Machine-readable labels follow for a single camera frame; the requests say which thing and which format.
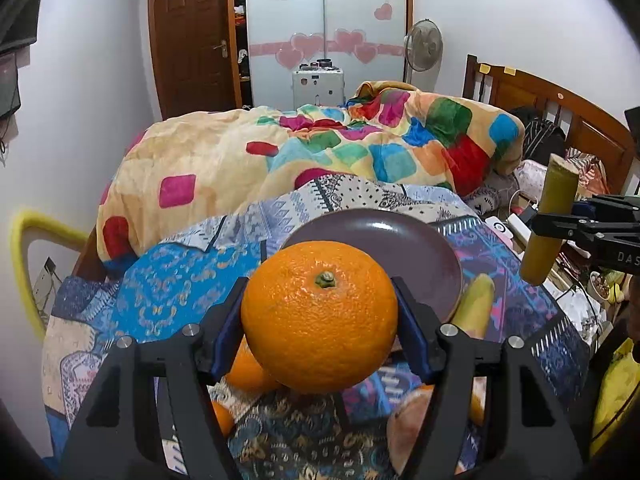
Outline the orange with sticker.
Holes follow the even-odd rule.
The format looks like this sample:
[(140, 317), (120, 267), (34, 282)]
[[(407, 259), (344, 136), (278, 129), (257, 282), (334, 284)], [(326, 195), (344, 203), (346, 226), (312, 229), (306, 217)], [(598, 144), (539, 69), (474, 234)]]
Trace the orange with sticker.
[(231, 387), (250, 394), (264, 394), (281, 387), (255, 359), (246, 338), (241, 340), (232, 367), (224, 380)]

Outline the short sugarcane piece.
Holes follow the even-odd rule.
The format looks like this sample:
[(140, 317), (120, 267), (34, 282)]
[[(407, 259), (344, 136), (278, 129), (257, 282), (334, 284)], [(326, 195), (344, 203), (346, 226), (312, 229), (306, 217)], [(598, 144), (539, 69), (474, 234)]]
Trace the short sugarcane piece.
[(478, 274), (463, 292), (451, 323), (475, 339), (484, 339), (488, 330), (495, 283), (487, 274)]

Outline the small mandarin orange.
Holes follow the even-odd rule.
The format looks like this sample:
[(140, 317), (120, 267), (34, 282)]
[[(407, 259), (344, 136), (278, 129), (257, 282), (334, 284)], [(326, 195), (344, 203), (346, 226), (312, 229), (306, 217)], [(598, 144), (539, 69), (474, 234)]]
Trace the small mandarin orange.
[(234, 418), (229, 410), (217, 401), (212, 402), (212, 407), (222, 435), (228, 438), (235, 425)]

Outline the pomelo segment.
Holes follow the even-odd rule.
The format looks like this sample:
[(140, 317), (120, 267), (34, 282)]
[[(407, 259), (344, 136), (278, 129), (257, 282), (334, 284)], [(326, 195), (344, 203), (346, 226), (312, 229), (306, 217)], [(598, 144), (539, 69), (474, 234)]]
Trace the pomelo segment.
[(433, 386), (422, 385), (410, 391), (387, 419), (387, 448), (396, 474), (401, 474), (405, 469), (420, 434), (433, 390)]

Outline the large orange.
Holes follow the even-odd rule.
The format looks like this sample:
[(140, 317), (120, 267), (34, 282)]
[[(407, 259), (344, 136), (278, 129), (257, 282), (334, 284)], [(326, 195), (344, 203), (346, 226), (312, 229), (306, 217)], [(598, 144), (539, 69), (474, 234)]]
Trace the large orange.
[(303, 242), (263, 262), (244, 289), (241, 320), (266, 372), (298, 393), (348, 389), (392, 351), (398, 300), (371, 256), (343, 243)]

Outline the blue patchwork bed cover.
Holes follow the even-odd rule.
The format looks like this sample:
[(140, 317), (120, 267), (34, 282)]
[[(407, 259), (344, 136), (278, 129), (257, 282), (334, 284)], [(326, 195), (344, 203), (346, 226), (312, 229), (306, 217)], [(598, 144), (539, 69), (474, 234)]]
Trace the blue patchwork bed cover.
[[(327, 174), (112, 264), (106, 282), (66, 278), (54, 300), (42, 357), (50, 466), (60, 466), (82, 400), (120, 337), (160, 340), (201, 321), (238, 278), (252, 274), (295, 230), (355, 208), (398, 212), (446, 230), (461, 260), (458, 275), (470, 280), (485, 273), (495, 283), (487, 338), (527, 338), (554, 324), (538, 361), (563, 404), (578, 396), (589, 350), (561, 311), (559, 294), (523, 282), (518, 258), (461, 198), (434, 186)], [(396, 358), (355, 387), (319, 396), (303, 408), (288, 394), (246, 393), (226, 382), (211, 386), (209, 395), (232, 414), (229, 448), (244, 478), (390, 479), (395, 471), (386, 422), (418, 385), (406, 361)]]

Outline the dark purple plate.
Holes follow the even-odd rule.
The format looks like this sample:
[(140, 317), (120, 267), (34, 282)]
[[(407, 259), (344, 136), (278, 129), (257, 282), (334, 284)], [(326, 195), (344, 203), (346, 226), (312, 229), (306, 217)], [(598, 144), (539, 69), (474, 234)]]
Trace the dark purple plate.
[(391, 278), (402, 278), (421, 304), (448, 321), (462, 293), (460, 261), (435, 228), (401, 212), (358, 208), (333, 211), (294, 231), (284, 242), (292, 246), (332, 240), (356, 247), (376, 260)]

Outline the wooden bed headboard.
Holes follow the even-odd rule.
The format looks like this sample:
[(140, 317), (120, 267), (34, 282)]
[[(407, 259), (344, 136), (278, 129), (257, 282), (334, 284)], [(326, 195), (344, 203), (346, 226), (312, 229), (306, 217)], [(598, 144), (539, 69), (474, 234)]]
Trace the wooden bed headboard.
[(503, 110), (533, 108), (565, 129), (565, 145), (603, 162), (608, 189), (623, 192), (636, 141), (618, 119), (582, 96), (538, 76), (466, 57), (462, 96)]

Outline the colourful checked blanket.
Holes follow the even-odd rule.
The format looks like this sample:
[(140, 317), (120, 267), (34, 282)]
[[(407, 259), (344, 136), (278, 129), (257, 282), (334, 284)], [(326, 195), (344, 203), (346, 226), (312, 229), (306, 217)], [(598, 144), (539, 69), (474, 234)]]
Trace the colourful checked blanket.
[(523, 123), (498, 107), (397, 81), (365, 82), (339, 106), (169, 118), (134, 140), (106, 188), (96, 251), (119, 269), (195, 223), (325, 174), (468, 196), (491, 172), (518, 166), (524, 134)]

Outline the standing electric fan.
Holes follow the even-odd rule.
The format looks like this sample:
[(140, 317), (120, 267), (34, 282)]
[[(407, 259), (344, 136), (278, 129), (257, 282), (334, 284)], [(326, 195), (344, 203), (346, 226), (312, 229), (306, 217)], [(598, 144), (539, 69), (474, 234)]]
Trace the standing electric fan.
[(405, 36), (404, 81), (410, 84), (414, 73), (424, 73), (436, 66), (442, 57), (444, 40), (435, 22), (424, 18), (413, 24)]

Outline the white appliance box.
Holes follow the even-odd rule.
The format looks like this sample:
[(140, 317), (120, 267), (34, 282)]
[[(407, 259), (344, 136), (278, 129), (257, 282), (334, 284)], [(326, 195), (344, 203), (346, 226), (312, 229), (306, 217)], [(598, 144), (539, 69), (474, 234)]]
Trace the white appliance box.
[(345, 103), (344, 72), (329, 58), (300, 64), (292, 73), (292, 90), (295, 108), (306, 104), (342, 106)]

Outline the white wardrobe with hearts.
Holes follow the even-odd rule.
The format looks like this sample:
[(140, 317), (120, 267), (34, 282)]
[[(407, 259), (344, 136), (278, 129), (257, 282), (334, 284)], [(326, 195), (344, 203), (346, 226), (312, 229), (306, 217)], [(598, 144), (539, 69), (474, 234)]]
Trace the white wardrobe with hearts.
[(346, 96), (365, 81), (404, 76), (408, 0), (246, 0), (254, 105), (294, 106), (293, 73), (328, 58)]

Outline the brown wooden door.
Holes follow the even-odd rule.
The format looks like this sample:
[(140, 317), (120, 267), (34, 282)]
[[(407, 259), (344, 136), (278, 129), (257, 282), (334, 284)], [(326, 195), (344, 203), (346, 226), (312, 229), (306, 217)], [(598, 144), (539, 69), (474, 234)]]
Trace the brown wooden door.
[(148, 0), (162, 117), (235, 108), (228, 0)]

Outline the small wall monitor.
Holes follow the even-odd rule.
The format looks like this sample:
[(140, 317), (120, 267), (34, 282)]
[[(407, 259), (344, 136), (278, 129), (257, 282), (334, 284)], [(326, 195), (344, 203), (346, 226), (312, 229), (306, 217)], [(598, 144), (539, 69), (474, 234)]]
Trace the small wall monitor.
[(20, 107), (17, 59), (9, 53), (0, 58), (0, 119), (10, 118)]

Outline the wall mounted television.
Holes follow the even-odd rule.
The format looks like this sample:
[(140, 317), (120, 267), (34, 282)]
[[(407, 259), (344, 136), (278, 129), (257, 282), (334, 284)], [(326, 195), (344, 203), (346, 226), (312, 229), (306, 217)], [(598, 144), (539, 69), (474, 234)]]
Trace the wall mounted television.
[(17, 14), (1, 41), (2, 55), (28, 47), (37, 41), (40, 2), (41, 0), (28, 0), (23, 10)]

